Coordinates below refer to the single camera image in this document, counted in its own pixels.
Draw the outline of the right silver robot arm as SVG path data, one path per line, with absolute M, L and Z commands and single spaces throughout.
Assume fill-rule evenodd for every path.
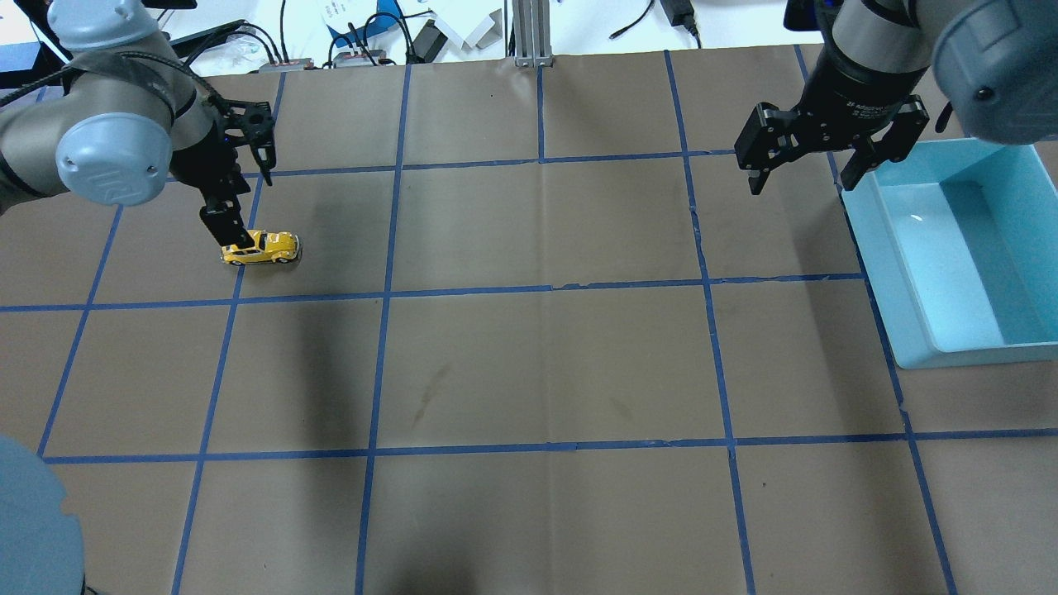
M 734 144 L 751 193 L 779 166 L 850 150 L 841 185 L 906 159 L 930 116 L 915 87 L 932 72 L 964 132 L 1001 145 L 1054 136 L 1054 1 L 789 1 L 784 26 L 823 49 L 794 108 L 760 102 Z

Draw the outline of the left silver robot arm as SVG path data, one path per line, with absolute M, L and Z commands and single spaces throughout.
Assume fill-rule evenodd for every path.
M 230 102 L 178 60 L 140 1 L 54 1 L 48 23 L 72 57 L 48 76 L 63 97 L 2 100 L 2 210 L 76 193 L 102 206 L 140 206 L 167 179 L 198 190 L 212 237 L 249 248 L 237 150 L 274 166 L 268 105 Z

